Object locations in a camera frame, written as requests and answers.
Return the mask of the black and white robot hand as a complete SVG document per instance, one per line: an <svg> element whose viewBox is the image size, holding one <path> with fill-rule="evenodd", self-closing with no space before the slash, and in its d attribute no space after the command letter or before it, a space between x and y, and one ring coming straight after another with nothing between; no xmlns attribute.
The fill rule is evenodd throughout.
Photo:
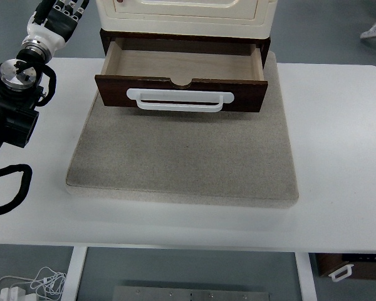
<svg viewBox="0 0 376 301"><path fill-rule="evenodd" d="M41 1L27 24L27 36L16 58L47 63L71 38L89 2Z"/></svg>

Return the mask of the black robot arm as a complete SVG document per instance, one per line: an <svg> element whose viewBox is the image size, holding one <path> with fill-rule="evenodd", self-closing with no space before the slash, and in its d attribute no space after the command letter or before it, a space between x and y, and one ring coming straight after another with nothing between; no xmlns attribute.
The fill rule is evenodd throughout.
<svg viewBox="0 0 376 301"><path fill-rule="evenodd" d="M53 98L56 73L40 61L7 60L0 64L0 148L25 147L39 112Z"/></svg>

